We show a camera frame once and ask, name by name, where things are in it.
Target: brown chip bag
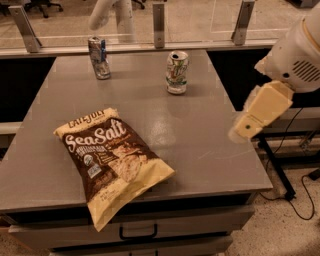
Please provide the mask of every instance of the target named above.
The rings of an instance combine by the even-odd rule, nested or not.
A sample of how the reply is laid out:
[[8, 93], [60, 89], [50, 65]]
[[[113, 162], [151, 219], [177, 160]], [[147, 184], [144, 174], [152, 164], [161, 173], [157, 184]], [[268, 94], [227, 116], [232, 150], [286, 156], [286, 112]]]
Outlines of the brown chip bag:
[[98, 231], [125, 204], [174, 174], [114, 109], [70, 121], [54, 134], [78, 168]]

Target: white can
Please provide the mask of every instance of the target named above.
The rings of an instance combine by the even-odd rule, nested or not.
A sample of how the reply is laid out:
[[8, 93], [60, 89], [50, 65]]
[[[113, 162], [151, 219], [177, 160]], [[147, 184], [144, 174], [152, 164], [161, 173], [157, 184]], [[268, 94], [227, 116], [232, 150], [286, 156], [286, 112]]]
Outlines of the white can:
[[173, 51], [167, 59], [167, 91], [172, 94], [182, 94], [187, 90], [187, 69], [189, 56], [183, 51]]

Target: floor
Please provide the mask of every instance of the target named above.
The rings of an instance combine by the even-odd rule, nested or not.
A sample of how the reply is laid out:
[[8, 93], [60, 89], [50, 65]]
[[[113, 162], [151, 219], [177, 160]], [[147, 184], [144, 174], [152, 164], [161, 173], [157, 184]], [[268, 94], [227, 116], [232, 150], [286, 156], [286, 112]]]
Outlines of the floor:
[[[37, 9], [28, 12], [30, 23], [44, 46], [86, 45], [92, 31], [87, 29], [88, 16], [95, 1], [60, 0], [63, 12], [49, 8], [49, 18], [44, 19]], [[151, 5], [147, 1], [146, 9], [140, 10], [133, 5], [135, 30], [138, 42], [152, 42]], [[240, 0], [169, 0], [166, 10], [166, 40], [183, 41], [219, 41], [229, 40]], [[249, 26], [247, 38], [278, 38], [306, 9], [296, 9], [285, 0], [257, 0]], [[109, 43], [119, 43], [116, 35], [114, 12], [111, 11], [110, 23], [96, 32], [105, 36]], [[23, 42], [10, 15], [0, 13], [0, 48], [23, 47]], [[300, 138], [286, 140], [279, 152], [298, 151]], [[280, 140], [272, 141], [272, 149], [277, 149]], [[309, 150], [316, 150], [319, 139], [314, 140]], [[268, 160], [254, 142], [257, 153], [267, 165]], [[308, 217], [312, 206], [301, 183], [301, 177], [316, 167], [286, 168], [289, 180], [297, 194], [292, 200], [299, 214]], [[267, 173], [274, 184], [274, 189], [263, 193], [275, 198], [284, 194], [284, 188], [277, 174], [269, 163]], [[302, 220], [292, 206], [285, 200], [268, 201], [258, 196], [254, 201], [255, 214], [242, 230], [232, 233], [234, 243], [226, 252], [227, 256], [313, 256], [320, 252], [320, 179], [312, 181], [304, 178], [315, 205], [315, 215], [311, 220]], [[6, 227], [0, 227], [0, 256], [47, 256], [47, 251], [31, 251], [21, 246], [7, 234]]]

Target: can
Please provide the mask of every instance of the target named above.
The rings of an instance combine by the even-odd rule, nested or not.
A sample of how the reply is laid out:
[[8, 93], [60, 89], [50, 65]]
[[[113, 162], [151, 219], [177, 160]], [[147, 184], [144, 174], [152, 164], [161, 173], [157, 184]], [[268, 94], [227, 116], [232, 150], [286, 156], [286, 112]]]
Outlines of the can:
[[106, 41], [96, 36], [88, 39], [89, 54], [96, 78], [108, 79], [111, 76], [107, 59]]
[[187, 90], [187, 69], [189, 56], [183, 51], [173, 51], [167, 58], [167, 91], [172, 94], [182, 94]]

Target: black cable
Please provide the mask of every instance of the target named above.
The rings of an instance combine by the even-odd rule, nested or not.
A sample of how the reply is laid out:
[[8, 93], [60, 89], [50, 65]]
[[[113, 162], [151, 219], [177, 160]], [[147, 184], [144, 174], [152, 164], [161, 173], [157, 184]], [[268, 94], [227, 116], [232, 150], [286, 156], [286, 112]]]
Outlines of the black cable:
[[[288, 132], [291, 124], [293, 123], [294, 119], [297, 117], [297, 115], [300, 114], [300, 112], [301, 112], [302, 110], [303, 110], [303, 108], [301, 108], [301, 109], [292, 117], [291, 121], [289, 122], [289, 124], [287, 125], [287, 128], [286, 128], [285, 131], [284, 131], [284, 136], [283, 136], [283, 138], [282, 138], [282, 140], [281, 140], [281, 142], [280, 142], [279, 147], [273, 152], [273, 154], [277, 153], [278, 150], [282, 147], [282, 144], [283, 144], [283, 142], [284, 142], [284, 139], [287, 137], [287, 132]], [[266, 171], [268, 170], [269, 162], [270, 162], [270, 159], [268, 159], [268, 161], [267, 161], [267, 164], [266, 164], [266, 167], [265, 167]]]
[[311, 220], [311, 219], [313, 218], [314, 214], [315, 214], [315, 209], [314, 209], [314, 203], [313, 203], [313, 200], [312, 200], [312, 198], [311, 198], [311, 196], [310, 196], [310, 193], [309, 193], [306, 185], [305, 185], [304, 182], [303, 182], [303, 178], [304, 178], [304, 177], [308, 177], [308, 175], [303, 175], [303, 176], [301, 177], [301, 183], [302, 183], [304, 189], [306, 190], [306, 192], [307, 192], [307, 194], [308, 194], [308, 197], [309, 197], [309, 199], [310, 199], [311, 205], [312, 205], [312, 211], [311, 211], [310, 217], [308, 217], [308, 218], [302, 217], [302, 216], [298, 213], [298, 211], [297, 211], [297, 209], [294, 207], [294, 205], [293, 205], [290, 201], [288, 201], [288, 202], [291, 204], [293, 210], [296, 212], [296, 214], [299, 216], [299, 218], [301, 218], [301, 219], [303, 219], [303, 220]]
[[[280, 145], [279, 145], [279, 147], [273, 152], [273, 154], [277, 153], [278, 150], [282, 147], [282, 144], [283, 144], [283, 142], [284, 142], [284, 140], [285, 140], [285, 138], [286, 138], [286, 136], [287, 136], [287, 132], [288, 132], [291, 124], [293, 123], [293, 121], [295, 120], [295, 118], [299, 115], [299, 113], [300, 113], [302, 110], [303, 110], [303, 108], [301, 108], [301, 109], [293, 116], [293, 118], [291, 119], [291, 121], [290, 121], [289, 124], [287, 125], [287, 128], [286, 128], [286, 130], [285, 130], [285, 132], [284, 132], [284, 136], [283, 136], [283, 138], [282, 138], [282, 140], [281, 140], [281, 142], [280, 142]], [[267, 164], [266, 164], [266, 167], [265, 167], [266, 171], [268, 170], [269, 162], [270, 162], [270, 159], [268, 159], [268, 161], [267, 161]], [[268, 198], [268, 197], [264, 196], [262, 193], [259, 193], [259, 194], [260, 194], [261, 197], [263, 197], [264, 199], [266, 199], [266, 200], [268, 200], [268, 201], [286, 200], [286, 201], [288, 201], [288, 202], [290, 203], [291, 207], [293, 208], [293, 210], [295, 211], [295, 213], [297, 214], [297, 216], [298, 216], [299, 218], [301, 218], [301, 219], [303, 219], [303, 220], [311, 220], [311, 219], [313, 218], [314, 214], [315, 214], [315, 209], [314, 209], [314, 203], [313, 203], [313, 200], [312, 200], [312, 198], [311, 198], [311, 196], [310, 196], [310, 193], [309, 193], [306, 185], [304, 184], [304, 181], [303, 181], [303, 178], [304, 178], [304, 177], [308, 177], [308, 175], [303, 175], [303, 176], [301, 177], [301, 183], [302, 183], [304, 189], [306, 190], [306, 192], [307, 192], [307, 194], [308, 194], [308, 197], [309, 197], [309, 199], [310, 199], [310, 201], [311, 201], [312, 212], [311, 212], [310, 217], [305, 218], [305, 217], [301, 216], [301, 214], [298, 213], [298, 211], [297, 211], [297, 209], [295, 208], [295, 206], [294, 206], [290, 201], [286, 200], [286, 198], [285, 198], [284, 196], [282, 196], [282, 197], [280, 196], [280, 197], [276, 197], [276, 198]]]

